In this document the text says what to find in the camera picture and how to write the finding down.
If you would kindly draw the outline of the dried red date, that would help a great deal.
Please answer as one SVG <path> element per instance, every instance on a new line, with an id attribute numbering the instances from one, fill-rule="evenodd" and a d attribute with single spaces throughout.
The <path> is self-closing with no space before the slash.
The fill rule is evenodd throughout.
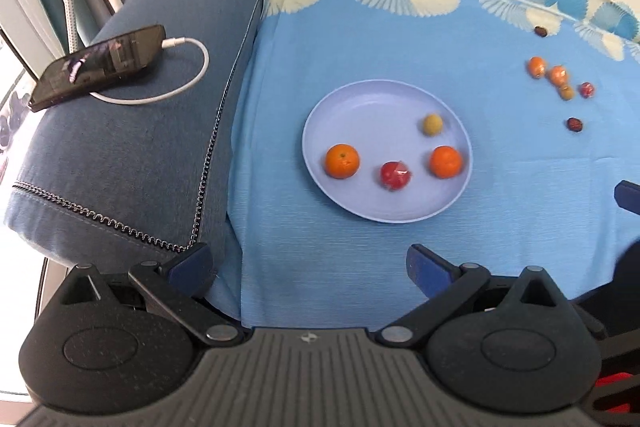
<path id="1" fill-rule="evenodd" d="M 534 33 L 541 38 L 547 37 L 548 36 L 548 30 L 542 26 L 536 26 L 534 28 Z"/>
<path id="2" fill-rule="evenodd" d="M 584 124 L 580 119 L 576 117 L 570 117 L 566 121 L 566 127 L 571 132 L 582 132 L 582 129 L 584 129 Z"/>

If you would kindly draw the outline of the small red tomato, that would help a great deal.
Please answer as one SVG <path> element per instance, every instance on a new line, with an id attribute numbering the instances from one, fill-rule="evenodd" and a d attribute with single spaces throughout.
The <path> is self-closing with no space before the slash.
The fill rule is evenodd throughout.
<path id="1" fill-rule="evenodd" d="M 593 98 L 596 94 L 596 88 L 591 82 L 583 82 L 578 86 L 579 94 L 583 98 Z"/>

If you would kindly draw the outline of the plastic orange mandarin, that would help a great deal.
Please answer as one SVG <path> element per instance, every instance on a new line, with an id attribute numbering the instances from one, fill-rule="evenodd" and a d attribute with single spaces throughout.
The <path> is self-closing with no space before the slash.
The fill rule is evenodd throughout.
<path id="1" fill-rule="evenodd" d="M 547 70 L 547 79 L 554 87 L 562 88 L 568 83 L 568 72 L 564 66 L 555 65 Z"/>

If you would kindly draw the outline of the unwrapped orange mandarin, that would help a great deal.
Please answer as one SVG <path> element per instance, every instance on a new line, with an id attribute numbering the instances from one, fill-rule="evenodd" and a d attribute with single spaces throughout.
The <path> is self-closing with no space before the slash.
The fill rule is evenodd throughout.
<path id="1" fill-rule="evenodd" d="M 526 68 L 529 76 L 535 79 L 544 78 L 547 74 L 547 62 L 540 56 L 533 56 L 527 62 Z"/>

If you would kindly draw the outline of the longan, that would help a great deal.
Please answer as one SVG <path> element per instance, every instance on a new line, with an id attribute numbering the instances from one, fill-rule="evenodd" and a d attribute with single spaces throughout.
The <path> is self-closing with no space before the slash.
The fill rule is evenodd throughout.
<path id="1" fill-rule="evenodd" d="M 439 114 L 431 113 L 426 115 L 422 120 L 422 131 L 428 136 L 435 136 L 442 133 L 444 129 L 444 121 Z"/>

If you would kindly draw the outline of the large red tomato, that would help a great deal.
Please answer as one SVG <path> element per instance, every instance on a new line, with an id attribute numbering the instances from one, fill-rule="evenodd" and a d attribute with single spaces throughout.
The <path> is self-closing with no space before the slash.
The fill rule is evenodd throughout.
<path id="1" fill-rule="evenodd" d="M 409 167 L 400 160 L 387 161 L 380 168 L 380 182 L 390 191 L 404 188 L 412 178 Z"/>

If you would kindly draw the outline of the yellow brown longan fruit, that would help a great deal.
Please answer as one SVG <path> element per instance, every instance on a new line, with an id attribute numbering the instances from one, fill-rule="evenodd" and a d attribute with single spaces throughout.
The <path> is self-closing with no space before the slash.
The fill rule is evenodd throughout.
<path id="1" fill-rule="evenodd" d="M 564 101 L 571 100 L 575 96 L 575 91 L 570 84 L 564 83 L 558 88 L 559 96 Z"/>

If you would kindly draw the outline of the right orange in plate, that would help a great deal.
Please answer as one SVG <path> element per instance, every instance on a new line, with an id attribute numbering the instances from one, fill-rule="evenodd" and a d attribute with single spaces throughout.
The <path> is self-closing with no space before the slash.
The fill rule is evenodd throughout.
<path id="1" fill-rule="evenodd" d="M 428 169 L 439 179 L 454 178 L 462 173 L 464 159 L 460 152 L 452 146 L 435 147 L 428 160 Z"/>

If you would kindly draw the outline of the orange in plate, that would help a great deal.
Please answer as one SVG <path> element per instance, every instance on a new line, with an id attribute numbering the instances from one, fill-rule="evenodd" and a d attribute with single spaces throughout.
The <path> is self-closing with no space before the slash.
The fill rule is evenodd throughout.
<path id="1" fill-rule="evenodd" d="M 428 169 L 439 179 L 454 178 L 462 173 L 464 159 L 460 152 L 452 146 L 435 147 L 428 160 Z"/>
<path id="2" fill-rule="evenodd" d="M 355 147 L 348 144 L 335 144 L 326 151 L 324 170 L 334 179 L 348 179 L 360 167 L 360 156 Z"/>

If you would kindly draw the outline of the blue patterned cloth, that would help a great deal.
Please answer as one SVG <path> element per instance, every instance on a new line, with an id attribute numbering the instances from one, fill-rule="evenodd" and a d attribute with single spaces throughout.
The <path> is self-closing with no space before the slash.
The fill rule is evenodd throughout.
<path id="1" fill-rule="evenodd" d="M 608 283 L 639 235 L 614 200 L 639 178 L 638 16 L 639 0 L 266 0 L 232 130 L 234 318 L 378 329 L 424 299 L 405 269 L 414 243 L 498 274 L 541 265 L 568 297 Z M 533 56 L 566 68 L 574 98 L 529 76 Z M 468 132 L 470 181 L 434 217 L 358 217 L 307 170 L 311 109 L 373 79 L 437 96 Z"/>

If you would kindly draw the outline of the left orange in plate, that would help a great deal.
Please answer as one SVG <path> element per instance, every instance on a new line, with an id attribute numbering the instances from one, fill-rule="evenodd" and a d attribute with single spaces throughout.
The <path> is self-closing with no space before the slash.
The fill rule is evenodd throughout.
<path id="1" fill-rule="evenodd" d="M 334 179 L 348 179 L 360 167 L 360 156 L 355 147 L 348 144 L 335 144 L 326 151 L 324 170 Z"/>

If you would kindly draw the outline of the black smartphone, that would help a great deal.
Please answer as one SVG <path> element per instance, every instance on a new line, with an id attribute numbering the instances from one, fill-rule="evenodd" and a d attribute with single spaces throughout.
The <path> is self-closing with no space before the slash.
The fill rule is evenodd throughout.
<path id="1" fill-rule="evenodd" d="M 36 82 L 28 107 L 32 113 L 125 82 L 160 55 L 166 31 L 146 26 L 58 58 Z"/>

